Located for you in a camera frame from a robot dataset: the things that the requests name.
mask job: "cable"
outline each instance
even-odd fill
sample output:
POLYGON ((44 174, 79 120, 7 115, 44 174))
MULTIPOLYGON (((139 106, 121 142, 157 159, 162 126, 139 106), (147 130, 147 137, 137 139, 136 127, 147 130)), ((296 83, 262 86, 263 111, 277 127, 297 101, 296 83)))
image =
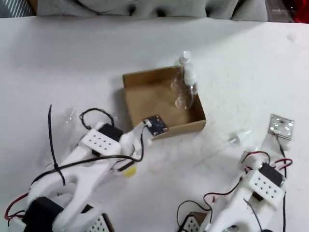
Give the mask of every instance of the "cable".
POLYGON ((109 113, 107 113, 105 110, 102 110, 102 109, 99 109, 99 108, 91 108, 91 109, 88 109, 88 110, 82 112, 81 115, 79 115, 79 118, 80 118, 80 120, 82 121, 83 126, 84 126, 87 130, 91 130, 91 126, 88 126, 88 125, 85 124, 84 116, 85 116, 85 114, 89 113, 90 111, 99 111, 99 112, 104 113, 107 117, 110 118, 111 124, 112 124, 113 126, 115 125, 114 118, 113 118, 109 113))
POLYGON ((286 163, 286 161, 289 161, 289 163, 283 165, 282 167, 280 167, 278 169, 279 171, 282 170, 282 169, 285 169, 285 168, 287 168, 287 167, 289 167, 289 166, 291 166, 293 164, 293 160, 290 159, 290 158, 282 158, 282 159, 279 159, 279 160, 275 161, 274 163, 279 163, 279 162, 282 162, 282 161, 284 161, 285 163, 286 163))
POLYGON ((63 182, 63 186, 66 185, 66 180, 64 179, 64 176, 61 172, 61 170, 59 169, 59 166, 57 164, 56 161, 56 157, 54 154, 54 146, 53 146, 53 137, 52 137, 52 105, 49 106, 49 111, 48 111, 48 134, 49 134, 49 144, 50 144, 50 150, 52 152, 52 156, 53 156, 53 161, 54 161, 54 168, 57 172, 59 172, 62 182, 63 182))
POLYGON ((258 216, 257 216, 257 214, 256 214, 256 212, 255 212, 255 210, 253 209, 253 207, 252 207, 252 205, 246 200, 246 199, 243 199, 246 203, 247 203, 247 205, 252 209, 252 212, 253 212, 253 214, 254 214, 254 216, 255 216, 255 218, 256 218, 256 220, 257 220, 257 223, 259 224, 259 227, 260 227, 260 231, 262 232, 263 231, 263 229, 262 229, 262 226, 261 226, 261 223, 260 223, 260 220, 259 220, 259 218, 258 218, 258 216))
MULTIPOLYGON (((76 165, 79 165, 79 164, 83 164, 83 163, 89 163, 89 162, 94 162, 94 161, 97 161, 97 160, 107 160, 107 159, 128 159, 128 160, 132 160, 134 162, 141 162, 144 158, 144 141, 143 141, 143 131, 144 131, 144 128, 147 127, 146 125, 143 127, 142 131, 141 131, 141 134, 140 134, 140 145, 141 145, 141 156, 140 156, 140 159, 136 159, 136 158, 133 158, 133 157, 130 157, 130 156, 124 156, 124 155, 112 155, 112 156, 102 156, 102 157, 95 157, 95 158, 91 158, 91 159, 86 159, 86 160, 81 160, 81 161, 78 161, 78 162, 74 162, 74 163, 69 163, 69 164, 66 164, 66 165, 63 165, 63 166, 60 166, 59 167, 59 170, 62 170, 62 169, 65 169, 65 168, 69 168, 69 167, 73 167, 73 166, 76 166, 76 165)), ((57 172, 56 169, 53 169, 53 170, 50 170, 50 171, 47 171, 45 173, 42 173, 40 175, 38 175, 31 183, 31 185, 33 185, 34 182, 38 181, 39 179, 41 179, 42 177, 48 175, 48 174, 51 174, 51 173, 55 173, 57 172)))
POLYGON ((178 226, 180 227, 180 223, 179 223, 179 220, 178 220, 178 214, 179 214, 179 209, 180 207, 184 204, 184 203, 187 203, 187 202, 192 202, 194 204, 196 204, 198 207, 200 207, 202 210, 204 211, 210 211, 210 209, 205 209, 203 206, 201 206, 199 203, 195 202, 195 201, 192 201, 192 200, 187 200, 187 201, 184 201, 182 202, 179 206, 178 206, 178 209, 177 209, 177 213, 176 213, 176 220, 177 220, 177 224, 178 226))
MULTIPOLYGON (((280 152, 281 152, 283 158, 286 158, 283 147, 282 147, 282 145, 279 141, 278 135, 276 135, 276 139, 277 139, 277 142, 279 144, 280 152)), ((284 177, 287 178, 287 176, 288 176, 288 173, 287 173, 286 167, 284 167, 284 177)), ((285 197, 286 197, 286 193, 284 194, 283 205, 282 205, 282 211, 283 211, 283 229, 282 229, 282 231, 283 232, 285 232, 285 230, 286 230, 286 212, 285 212, 285 202, 286 202, 286 200, 285 200, 285 197)))
POLYGON ((12 220, 14 217, 23 218, 24 215, 22 215, 22 214, 20 214, 20 213, 24 213, 24 212, 25 212, 24 210, 19 210, 19 211, 17 211, 16 213, 10 215, 10 216, 9 216, 10 219, 8 219, 8 227, 10 226, 10 222, 11 222, 11 220, 12 220))
POLYGON ((209 192, 209 193, 206 193, 203 197, 203 200, 205 202, 205 204, 210 208, 211 210, 211 218, 209 220, 209 223, 211 223, 211 220, 212 220, 212 207, 207 203, 207 201, 205 200, 205 198, 209 195, 218 195, 218 196, 227 196, 229 194, 231 194, 237 187, 238 185, 240 184, 240 182, 242 181, 242 177, 239 179, 239 182, 237 182, 237 184, 229 191, 229 192, 226 192, 226 193, 218 193, 218 192, 209 192))
POLYGON ((21 195, 20 197, 17 197, 14 201, 12 201, 12 202, 9 204, 9 206, 6 208, 6 210, 5 210, 5 212, 4 212, 4 218, 5 218, 6 220, 12 219, 12 216, 14 215, 14 214, 13 214, 13 215, 10 215, 10 216, 9 216, 9 212, 10 212, 12 206, 13 206, 16 202, 20 201, 21 199, 23 199, 23 198, 25 198, 25 197, 27 197, 27 196, 28 196, 28 193, 25 193, 25 194, 21 195))
POLYGON ((243 161, 241 163, 244 163, 244 161, 251 155, 254 155, 254 154, 265 154, 267 157, 268 157, 268 164, 270 164, 270 156, 267 152, 265 151, 253 151, 253 152, 249 152, 245 158, 243 159, 243 161))

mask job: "red object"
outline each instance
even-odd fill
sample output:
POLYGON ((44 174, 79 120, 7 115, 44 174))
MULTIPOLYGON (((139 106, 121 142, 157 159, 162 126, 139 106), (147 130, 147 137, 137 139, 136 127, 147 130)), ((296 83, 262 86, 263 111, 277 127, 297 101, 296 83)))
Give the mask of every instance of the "red object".
POLYGON ((294 0, 297 5, 297 13, 294 17, 297 23, 309 23, 309 0, 294 0))
POLYGON ((5 213, 4 213, 4 218, 5 218, 6 220, 10 220, 10 219, 13 218, 12 215, 9 216, 9 212, 10 212, 10 209, 12 208, 12 206, 13 206, 16 202, 20 201, 21 199, 23 199, 23 198, 25 198, 25 197, 27 197, 27 196, 28 196, 28 193, 25 193, 24 195, 21 195, 20 197, 16 198, 14 201, 12 201, 12 202, 9 204, 9 206, 6 208, 5 213))

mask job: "white table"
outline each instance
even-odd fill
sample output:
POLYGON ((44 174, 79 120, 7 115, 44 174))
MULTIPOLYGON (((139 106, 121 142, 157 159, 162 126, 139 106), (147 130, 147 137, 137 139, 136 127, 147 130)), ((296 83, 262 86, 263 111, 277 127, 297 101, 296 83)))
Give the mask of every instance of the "white table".
MULTIPOLYGON (((53 114, 101 107, 124 127, 122 74, 170 66, 183 50, 192 51, 199 74, 205 129, 156 141, 133 178, 102 185, 93 200, 117 232, 174 232, 180 202, 230 188, 242 148, 218 151, 229 133, 250 128, 260 145, 276 113, 295 119, 287 231, 306 230, 309 25, 207 18, 1 19, 0 211, 42 171, 36 160, 47 142, 49 104, 53 114)), ((193 210, 184 206, 181 220, 193 210)), ((281 215, 270 225, 275 232, 281 215)))

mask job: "clear plastic piece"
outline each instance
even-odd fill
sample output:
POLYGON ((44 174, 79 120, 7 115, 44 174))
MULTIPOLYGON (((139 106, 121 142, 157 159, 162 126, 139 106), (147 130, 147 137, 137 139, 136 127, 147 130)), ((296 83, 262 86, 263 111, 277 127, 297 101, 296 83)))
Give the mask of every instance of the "clear plastic piece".
POLYGON ((194 95, 197 94, 197 78, 190 52, 184 51, 176 61, 175 67, 179 72, 170 85, 171 90, 177 93, 175 106, 188 110, 193 105, 194 95))
MULTIPOLYGON (((72 150, 72 136, 75 130, 75 125, 76 112, 74 107, 65 110, 64 114, 52 117, 53 147, 58 164, 61 163, 72 150)), ((39 164, 44 168, 53 164, 48 134, 39 164)))

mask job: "cardboard box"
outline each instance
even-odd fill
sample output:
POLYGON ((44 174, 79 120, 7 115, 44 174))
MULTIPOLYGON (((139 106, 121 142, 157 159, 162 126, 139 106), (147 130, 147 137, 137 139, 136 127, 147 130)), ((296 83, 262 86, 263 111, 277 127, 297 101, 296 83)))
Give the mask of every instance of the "cardboard box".
POLYGON ((126 103, 133 126, 146 117, 160 115, 169 131, 156 138, 201 131, 204 128, 206 118, 198 94, 189 110, 175 106, 177 93, 171 91, 170 84, 179 73, 178 68, 167 67, 123 75, 126 103))

